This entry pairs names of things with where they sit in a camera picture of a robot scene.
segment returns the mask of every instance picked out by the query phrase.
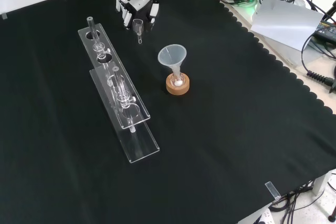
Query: white paper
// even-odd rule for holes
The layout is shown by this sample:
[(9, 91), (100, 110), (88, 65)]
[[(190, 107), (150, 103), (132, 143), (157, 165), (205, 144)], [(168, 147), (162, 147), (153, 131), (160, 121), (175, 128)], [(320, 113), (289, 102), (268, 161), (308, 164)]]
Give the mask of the white paper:
[(301, 51), (322, 17), (322, 13), (285, 1), (264, 0), (254, 16), (251, 30)]

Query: clear acrylic rack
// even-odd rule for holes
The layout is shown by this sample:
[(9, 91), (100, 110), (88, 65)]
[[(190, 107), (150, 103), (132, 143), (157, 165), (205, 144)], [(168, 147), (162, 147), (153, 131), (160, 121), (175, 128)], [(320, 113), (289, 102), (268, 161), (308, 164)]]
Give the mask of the clear acrylic rack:
[(146, 124), (150, 115), (101, 24), (95, 25), (92, 17), (87, 21), (89, 27), (78, 34), (94, 66), (90, 74), (121, 146), (134, 163), (160, 150)]

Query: acrylic test tube holder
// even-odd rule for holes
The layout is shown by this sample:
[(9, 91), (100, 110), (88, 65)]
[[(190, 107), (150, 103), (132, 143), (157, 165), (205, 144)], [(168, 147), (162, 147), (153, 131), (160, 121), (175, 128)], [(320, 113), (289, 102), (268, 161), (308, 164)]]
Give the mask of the acrylic test tube holder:
[[(160, 148), (146, 124), (150, 115), (112, 43), (101, 24), (95, 26), (100, 33), (99, 39), (105, 45), (105, 50), (110, 49), (109, 53), (106, 53), (106, 63), (98, 61), (97, 52), (93, 49), (95, 41), (87, 38), (90, 27), (81, 29), (78, 33), (94, 66), (90, 74), (101, 100), (127, 159), (130, 163), (134, 163), (158, 152)], [(127, 94), (123, 96), (128, 99), (127, 101), (121, 99), (120, 89)]]

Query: black cloth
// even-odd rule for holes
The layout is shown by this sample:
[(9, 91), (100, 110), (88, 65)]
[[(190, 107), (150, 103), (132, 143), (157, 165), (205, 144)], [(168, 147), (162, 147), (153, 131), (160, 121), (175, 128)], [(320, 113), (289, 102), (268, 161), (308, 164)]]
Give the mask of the black cloth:
[[(139, 46), (115, 0), (48, 0), (0, 20), (0, 222), (236, 223), (336, 168), (336, 118), (218, 0), (161, 0)], [(159, 153), (130, 164), (77, 30), (102, 23)], [(187, 94), (161, 48), (187, 49)]]

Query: wooden base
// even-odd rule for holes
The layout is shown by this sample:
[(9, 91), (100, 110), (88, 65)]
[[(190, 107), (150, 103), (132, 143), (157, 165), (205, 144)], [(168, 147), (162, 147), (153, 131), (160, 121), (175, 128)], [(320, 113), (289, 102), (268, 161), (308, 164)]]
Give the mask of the wooden base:
[(185, 73), (182, 73), (182, 74), (184, 75), (185, 83), (182, 86), (179, 86), (179, 87), (173, 86), (171, 84), (171, 82), (170, 82), (170, 79), (171, 79), (171, 77), (172, 77), (173, 74), (170, 74), (167, 77), (167, 79), (166, 79), (166, 88), (167, 88), (167, 91), (170, 94), (173, 94), (173, 95), (182, 95), (182, 94), (185, 94), (189, 90), (189, 87), (190, 87), (189, 77)]

